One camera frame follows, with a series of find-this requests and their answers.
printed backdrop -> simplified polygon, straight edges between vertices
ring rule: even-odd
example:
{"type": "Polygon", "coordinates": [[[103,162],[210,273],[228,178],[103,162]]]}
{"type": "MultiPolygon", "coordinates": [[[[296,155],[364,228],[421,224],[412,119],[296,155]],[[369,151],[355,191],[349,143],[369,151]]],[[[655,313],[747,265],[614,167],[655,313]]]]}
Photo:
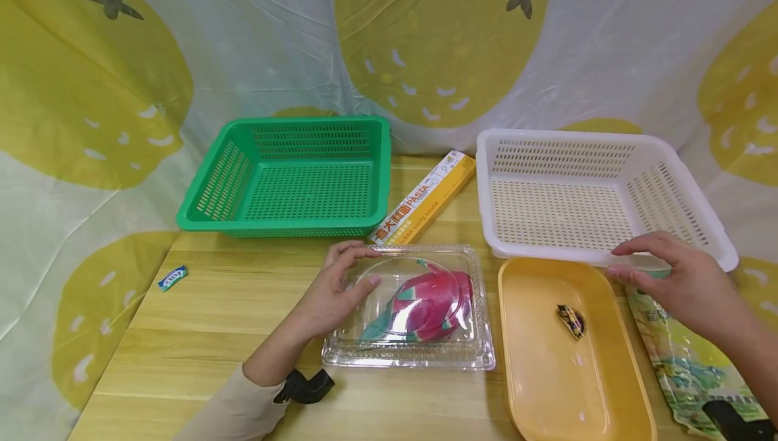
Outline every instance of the printed backdrop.
{"type": "Polygon", "coordinates": [[[229,120],[390,118],[671,143],[778,328],[776,0],[0,0],[0,433],[63,440],[229,120]]]}

human hand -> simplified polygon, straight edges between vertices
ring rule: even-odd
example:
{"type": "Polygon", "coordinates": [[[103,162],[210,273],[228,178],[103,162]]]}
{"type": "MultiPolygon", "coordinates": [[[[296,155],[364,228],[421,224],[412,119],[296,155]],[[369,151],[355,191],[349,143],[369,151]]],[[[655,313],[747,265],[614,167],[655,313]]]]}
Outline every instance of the human hand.
{"type": "Polygon", "coordinates": [[[737,334],[744,323],[752,320],[748,306],[730,278],[707,253],[668,232],[646,233],[611,251],[613,255],[635,252],[650,252],[669,263],[672,267],[670,276],[653,278],[627,265],[608,267],[605,273],[621,283],[642,289],[693,332],[718,343],[728,335],[737,334]]]}
{"type": "Polygon", "coordinates": [[[372,277],[343,291],[345,272],[354,267],[358,259],[380,255],[381,252],[365,247],[359,240],[330,247],[321,271],[286,321],[306,340],[333,332],[380,283],[379,277],[372,277]]]}

finger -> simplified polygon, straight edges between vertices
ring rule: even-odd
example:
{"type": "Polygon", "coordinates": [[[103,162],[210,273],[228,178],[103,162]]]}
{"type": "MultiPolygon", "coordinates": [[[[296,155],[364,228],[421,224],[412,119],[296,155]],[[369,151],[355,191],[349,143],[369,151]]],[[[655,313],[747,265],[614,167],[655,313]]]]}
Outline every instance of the finger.
{"type": "Polygon", "coordinates": [[[357,259],[364,257],[378,257],[381,252],[370,247],[352,247],[346,249],[341,255],[338,256],[335,262],[332,264],[332,274],[334,277],[341,277],[347,269],[354,267],[357,264],[357,259]]]}
{"type": "Polygon", "coordinates": [[[686,242],[667,232],[651,232],[620,243],[611,253],[613,255],[632,255],[635,252],[649,252],[670,265],[675,265],[689,252],[689,247],[686,242]]]}
{"type": "Polygon", "coordinates": [[[634,286],[643,290],[649,296],[661,294],[664,281],[660,278],[653,278],[649,274],[638,271],[628,265],[612,265],[605,269],[606,276],[619,281],[624,286],[634,286]]]}
{"type": "Polygon", "coordinates": [[[331,266],[343,251],[352,247],[362,247],[365,243],[362,240],[347,240],[339,242],[327,250],[327,257],[324,257],[324,268],[331,266]]]}
{"type": "Polygon", "coordinates": [[[352,308],[358,307],[365,299],[375,291],[378,284],[381,283],[381,278],[378,276],[370,276],[363,281],[357,282],[354,287],[344,292],[345,297],[348,298],[348,303],[352,308]]]}

sleeve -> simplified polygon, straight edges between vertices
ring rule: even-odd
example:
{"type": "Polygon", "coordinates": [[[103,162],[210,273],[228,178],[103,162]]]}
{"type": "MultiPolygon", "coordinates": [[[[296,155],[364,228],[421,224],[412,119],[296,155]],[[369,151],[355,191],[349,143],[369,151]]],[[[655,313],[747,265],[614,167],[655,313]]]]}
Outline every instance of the sleeve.
{"type": "Polygon", "coordinates": [[[283,384],[261,388],[246,379],[239,365],[211,400],[193,417],[174,441],[260,440],[286,413],[273,399],[283,384]]]}

orange plastic tray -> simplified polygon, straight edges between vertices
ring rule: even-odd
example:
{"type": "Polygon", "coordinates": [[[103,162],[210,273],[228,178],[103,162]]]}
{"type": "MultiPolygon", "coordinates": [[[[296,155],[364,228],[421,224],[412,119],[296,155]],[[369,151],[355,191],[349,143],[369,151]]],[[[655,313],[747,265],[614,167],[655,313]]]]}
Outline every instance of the orange plastic tray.
{"type": "Polygon", "coordinates": [[[518,257],[500,268],[508,402],[527,441],[655,441],[656,425],[613,288],[583,263],[518,257]],[[574,339],[556,306],[577,309],[574,339]]]}

